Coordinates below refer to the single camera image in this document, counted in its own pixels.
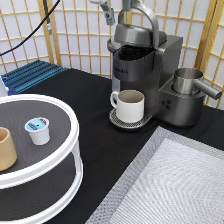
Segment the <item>coffee machine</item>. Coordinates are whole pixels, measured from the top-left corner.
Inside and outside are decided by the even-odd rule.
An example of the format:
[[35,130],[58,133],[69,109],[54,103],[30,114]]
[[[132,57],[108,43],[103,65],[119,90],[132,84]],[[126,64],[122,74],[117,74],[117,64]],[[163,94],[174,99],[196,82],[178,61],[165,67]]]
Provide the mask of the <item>coffee machine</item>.
[[145,116],[136,124],[125,124],[112,110],[110,121],[127,130],[144,126],[152,117],[178,127],[195,125],[200,118],[206,91],[182,94],[173,89],[183,38],[159,31],[154,12],[141,1],[132,0],[131,8],[141,11],[149,19],[152,29],[125,24],[125,11],[120,12],[115,35],[108,41],[108,50],[113,54],[112,89],[142,92]]

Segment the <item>paper window panel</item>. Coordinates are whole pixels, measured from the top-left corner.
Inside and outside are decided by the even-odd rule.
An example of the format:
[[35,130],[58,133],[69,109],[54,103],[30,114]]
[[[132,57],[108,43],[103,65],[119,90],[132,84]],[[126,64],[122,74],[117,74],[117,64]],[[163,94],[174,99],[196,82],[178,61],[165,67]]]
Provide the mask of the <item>paper window panel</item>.
[[133,14],[132,24],[134,26],[141,26],[142,16],[140,14]]
[[4,40],[4,39],[8,39],[6,31],[5,31],[5,27],[2,21],[2,18],[0,17],[0,40]]
[[25,12],[26,5],[24,0],[12,0],[15,12]]
[[101,57],[102,74],[110,75],[110,58]]
[[[21,42],[20,39],[17,39],[17,40],[11,40],[12,47],[17,46],[18,44],[20,44],[20,42]],[[25,54],[25,52],[24,52],[24,48],[23,48],[23,46],[17,48],[17,49],[14,50],[13,52],[14,52],[16,61],[24,60],[24,59],[26,60],[26,54]]]
[[157,17],[158,22],[159,22],[159,30],[163,31],[163,26],[164,26],[164,18],[163,17]]
[[[57,2],[57,0],[52,0],[53,5],[55,5],[56,2]],[[62,0],[59,2],[58,6],[57,6],[57,9],[63,9]]]
[[169,0],[167,15],[178,17],[179,5],[180,0]]
[[89,54],[88,36],[79,36],[80,52],[81,54]]
[[179,21],[177,36],[183,37],[183,45],[186,45],[189,28],[190,28],[189,21],[187,21],[187,20]]
[[183,67],[193,68],[196,56],[197,56],[196,50],[187,49]]
[[90,58],[88,56],[81,56],[82,70],[90,73]]
[[204,28],[204,23],[200,23],[200,22],[192,23],[188,46],[198,48],[200,44],[203,28]]
[[36,37],[35,38],[36,41],[36,45],[37,45],[37,50],[38,50],[38,54],[39,56],[47,56],[48,52],[47,52],[47,45],[46,45],[46,41],[45,41],[45,37]]
[[183,0],[180,17],[191,18],[195,1],[196,0]]
[[6,72],[5,72],[5,68],[3,65],[0,65],[0,75],[4,75]]
[[32,32],[30,23],[29,23],[29,17],[27,14],[18,14],[17,20],[19,24],[19,29],[21,32],[22,37],[27,37]]
[[78,30],[81,34],[87,34],[87,13],[86,12],[76,12],[78,20]]
[[19,29],[14,15],[3,16],[9,38],[20,37]]
[[19,61],[19,62],[17,62],[17,65],[18,65],[19,68],[21,68],[21,67],[23,67],[24,65],[27,65],[27,64],[28,64],[27,61]]
[[111,1],[111,6],[115,11],[121,11],[122,9],[122,0],[113,0]]
[[92,73],[100,74],[100,57],[91,57]]
[[209,78],[210,80],[213,80],[214,74],[215,74],[215,69],[218,65],[219,59],[216,56],[211,55],[209,62],[208,62],[208,67],[205,76]]
[[64,0],[64,9],[74,10],[75,9],[74,0]]
[[104,13],[100,13],[100,34],[110,35],[110,26],[107,25]]
[[24,47],[28,58],[37,58],[37,50],[33,38],[26,41]]
[[5,64],[7,73],[17,69],[16,63]]
[[76,9],[77,10],[86,10],[86,1],[85,0],[76,0]]
[[34,58],[34,59],[29,59],[29,63],[32,63],[32,62],[34,62],[34,61],[36,61],[37,59],[36,58]]
[[99,36],[90,36],[90,51],[92,55],[100,54]]
[[156,0],[156,14],[165,15],[166,12],[166,1]]
[[212,52],[220,55],[224,44],[224,27],[218,27],[217,35],[213,45]]
[[29,12],[32,11],[39,11],[38,2],[37,0],[24,0],[27,4],[27,8]]
[[224,11],[223,11],[223,13],[222,13],[222,18],[221,18],[221,20],[220,20],[220,24],[224,25]]
[[63,12],[55,11],[55,21],[58,33],[66,33],[65,20]]
[[102,55],[110,55],[110,52],[107,49],[107,41],[109,37],[107,36],[101,36],[100,37],[100,42],[101,42],[101,54]]
[[142,26],[145,27],[145,28],[152,29],[152,24],[151,24],[151,22],[149,21],[149,19],[145,15],[143,16]]
[[67,32],[77,33],[75,12],[65,12]]
[[221,60],[215,82],[221,86],[224,84],[224,60]]
[[194,19],[205,20],[210,0],[197,0]]
[[176,19],[166,19],[166,27],[165,27],[165,32],[168,35],[175,35],[176,31],[176,26],[177,26],[177,20]]
[[79,70],[81,69],[79,56],[71,55],[71,62],[72,62],[72,68],[79,69]]
[[[0,52],[3,53],[3,52],[5,52],[5,51],[7,51],[9,49],[11,49],[9,41],[0,41]],[[13,57],[12,52],[3,55],[2,58],[3,58],[4,62],[12,62],[12,61],[14,61],[14,57]]]
[[0,9],[2,13],[13,13],[13,7],[10,0],[0,0]]
[[212,99],[212,98],[210,97],[209,100],[208,100],[208,105],[211,106],[211,107],[216,108],[218,102],[219,102],[218,100],[214,100],[214,99]]
[[145,0],[144,4],[146,7],[149,7],[150,9],[154,9],[154,0]]
[[50,62],[50,61],[49,61],[49,57],[41,58],[41,61],[45,61],[45,62],[48,62],[48,63]]
[[[30,20],[32,28],[33,30],[35,30],[41,22],[40,13],[30,13]],[[35,33],[35,35],[43,35],[43,34],[44,34],[43,27],[41,26],[40,29]]]
[[98,4],[93,4],[93,3],[88,2],[87,9],[88,10],[98,10]]
[[68,55],[61,55],[61,63],[63,67],[71,68],[70,58]]
[[114,35],[115,33],[115,30],[116,30],[116,26],[118,24],[118,15],[119,13],[114,13],[114,16],[115,16],[115,24],[111,27],[111,34]]
[[79,54],[78,38],[76,35],[68,35],[69,48],[71,54]]
[[183,48],[181,49],[181,53],[180,53],[180,60],[179,60],[178,68],[181,68],[181,67],[182,67],[183,57],[184,57],[184,51],[185,51],[185,48],[183,47]]
[[67,36],[65,34],[58,35],[58,41],[59,41],[60,52],[62,54],[68,54],[69,50],[68,50]]
[[89,33],[99,34],[98,13],[89,12]]

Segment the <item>black cable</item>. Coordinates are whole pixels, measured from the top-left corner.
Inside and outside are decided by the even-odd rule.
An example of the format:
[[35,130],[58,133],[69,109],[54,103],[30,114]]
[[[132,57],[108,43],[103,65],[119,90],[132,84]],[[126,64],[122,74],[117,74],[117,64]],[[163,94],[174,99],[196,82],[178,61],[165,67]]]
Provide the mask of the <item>black cable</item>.
[[27,40],[29,40],[30,39],[30,37],[32,37],[33,35],[34,35],[34,33],[36,33],[37,32],[37,30],[39,30],[40,29],[40,27],[43,25],[43,23],[47,20],[47,18],[51,15],[51,13],[55,10],[55,8],[58,6],[58,4],[59,4],[59,2],[60,2],[61,0],[58,0],[56,3],[55,3],[55,5],[53,6],[53,8],[51,9],[51,11],[46,15],[46,17],[42,20],[42,22],[38,25],[38,27],[25,39],[25,40],[23,40],[19,45],[17,45],[16,47],[14,47],[14,48],[12,48],[12,49],[10,49],[10,50],[8,50],[8,51],[6,51],[6,52],[4,52],[4,53],[2,53],[2,54],[0,54],[0,57],[1,56],[3,56],[3,55],[5,55],[5,54],[8,54],[9,52],[11,52],[11,51],[14,51],[14,50],[16,50],[17,48],[19,48],[20,46],[22,46]]

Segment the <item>shoji screen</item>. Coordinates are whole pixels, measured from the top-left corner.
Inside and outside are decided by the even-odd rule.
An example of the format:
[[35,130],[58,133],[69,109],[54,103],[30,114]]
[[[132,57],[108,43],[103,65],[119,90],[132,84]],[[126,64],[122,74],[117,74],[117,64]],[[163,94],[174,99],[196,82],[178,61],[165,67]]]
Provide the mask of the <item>shoji screen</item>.
[[[37,0],[0,0],[0,52],[19,44],[37,27],[41,22],[40,3]],[[43,27],[23,46],[0,57],[0,75],[36,59],[49,61]]]
[[[159,29],[170,35],[183,37],[179,67],[194,67],[210,0],[143,0],[154,10]],[[133,11],[132,23],[150,27],[140,12]]]
[[[208,84],[224,92],[224,0],[217,3],[201,70]],[[220,100],[208,97],[206,103],[224,110],[223,96]]]
[[[208,33],[213,13],[211,6],[215,6],[216,0],[143,2],[156,12],[160,30],[184,38],[179,66],[194,67],[207,12],[209,9],[211,13],[206,21]],[[122,0],[112,0],[111,3],[117,20]],[[150,27],[149,21],[140,12],[133,10],[132,13],[127,15],[128,23],[132,21],[134,25]],[[93,74],[111,75],[111,57],[106,48],[106,41],[114,33],[115,26],[110,28],[106,25],[99,6],[88,0],[62,0],[56,9],[55,20],[63,66]]]
[[[112,0],[112,6],[117,17],[122,1]],[[115,26],[106,25],[101,8],[89,0],[62,0],[54,15],[62,65],[110,76],[111,56],[106,43]]]

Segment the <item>white mug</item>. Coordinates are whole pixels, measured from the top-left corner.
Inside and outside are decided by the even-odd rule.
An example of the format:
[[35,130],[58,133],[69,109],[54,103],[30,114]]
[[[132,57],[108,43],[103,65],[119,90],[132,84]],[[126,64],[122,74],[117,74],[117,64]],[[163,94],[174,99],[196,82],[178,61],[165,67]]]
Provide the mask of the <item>white mug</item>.
[[111,104],[116,108],[116,116],[125,123],[135,123],[144,116],[145,97],[136,90],[114,91],[110,97]]

